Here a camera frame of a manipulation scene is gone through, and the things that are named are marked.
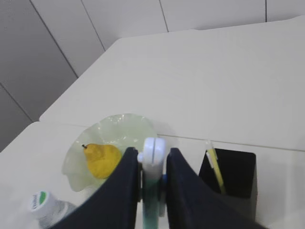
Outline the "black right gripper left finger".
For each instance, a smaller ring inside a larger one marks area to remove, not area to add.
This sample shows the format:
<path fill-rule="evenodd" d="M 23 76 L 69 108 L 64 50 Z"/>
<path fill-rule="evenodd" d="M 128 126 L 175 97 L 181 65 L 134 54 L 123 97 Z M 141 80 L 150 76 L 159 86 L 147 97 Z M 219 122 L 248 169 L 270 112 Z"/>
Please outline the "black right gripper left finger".
<path fill-rule="evenodd" d="M 139 196 L 138 151 L 129 147 L 110 177 L 53 229 L 133 229 Z"/>

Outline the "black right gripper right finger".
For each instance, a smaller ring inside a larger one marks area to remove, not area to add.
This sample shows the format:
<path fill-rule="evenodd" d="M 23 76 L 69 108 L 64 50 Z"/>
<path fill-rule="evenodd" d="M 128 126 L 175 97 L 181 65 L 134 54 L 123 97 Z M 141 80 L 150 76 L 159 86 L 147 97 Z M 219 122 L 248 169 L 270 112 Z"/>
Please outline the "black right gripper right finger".
<path fill-rule="evenodd" d="M 224 203 L 188 164 L 178 148 L 166 159 L 166 205 L 172 229 L 262 229 Z"/>

